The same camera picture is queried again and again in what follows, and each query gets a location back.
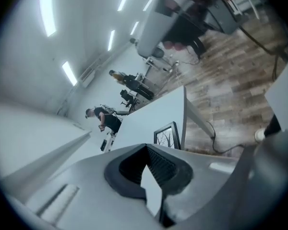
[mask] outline desk leg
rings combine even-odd
[[[136,98],[136,95],[132,94],[131,91],[129,91],[128,94],[132,95],[134,98]]]
[[[148,63],[148,65],[151,66],[152,68],[155,68],[157,71],[160,71],[160,68],[157,67],[155,64]]]
[[[187,99],[187,116],[196,123],[210,138],[213,138],[212,127],[204,120],[197,108]]]
[[[140,85],[143,85],[145,88],[147,88],[149,90],[149,87],[146,84],[144,84],[142,82],[139,82],[139,83],[140,83]]]
[[[142,77],[143,77],[144,79],[147,79],[148,81],[150,81],[146,76],[142,75]],[[160,88],[159,85],[157,85],[156,83],[153,83],[153,82],[151,82],[151,83],[154,84],[156,87]]]

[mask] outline dark hair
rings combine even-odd
[[[89,111],[90,111],[91,109],[89,108],[89,109],[87,109],[86,111],[85,111],[85,118],[87,118],[88,116],[88,113],[89,113]]]

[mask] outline white wall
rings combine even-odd
[[[0,179],[88,133],[73,124],[0,100]]]
[[[129,90],[125,86],[118,84],[108,74],[110,70],[136,75],[137,72],[145,74],[148,66],[145,65],[142,58],[137,54],[135,47],[129,47],[117,57],[117,59],[105,67],[100,75],[96,76],[85,90],[80,102],[73,103],[70,106],[68,117],[92,130],[91,136],[95,140],[95,143],[98,144],[98,149],[102,141],[106,138],[107,132],[110,130],[106,128],[106,130],[101,133],[98,128],[100,121],[96,117],[88,119],[84,117],[86,109],[105,104],[117,110],[125,110],[124,105],[120,104],[122,101],[125,102],[120,96],[120,91],[123,89]]]
[[[57,31],[46,36],[40,0],[18,0],[0,29],[0,95],[56,114],[72,85],[61,66],[76,76],[95,60],[104,62],[125,45],[135,21],[143,21],[148,0],[53,0]],[[113,49],[107,51],[111,30]]]

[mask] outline wooden floor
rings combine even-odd
[[[269,49],[284,45],[287,39],[273,11],[261,9],[260,17],[257,20],[250,15],[243,28]],[[149,70],[148,78],[163,86],[155,89],[155,99],[184,85],[188,99],[214,126],[216,149],[226,150],[239,143],[253,144],[255,131],[266,127],[273,115],[264,93],[272,84],[275,58],[240,30],[233,35],[209,31],[201,40],[207,52],[198,64],[192,48],[189,52],[166,50],[180,65],[172,73]],[[280,59],[278,74],[283,67]],[[191,120],[187,122],[184,149],[213,154],[211,139]],[[223,156],[239,157],[241,152],[242,148],[236,148]]]

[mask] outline blonde hair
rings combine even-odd
[[[114,77],[117,81],[120,81],[120,82],[123,82],[123,79],[124,79],[124,77],[117,72],[113,73],[112,77]]]

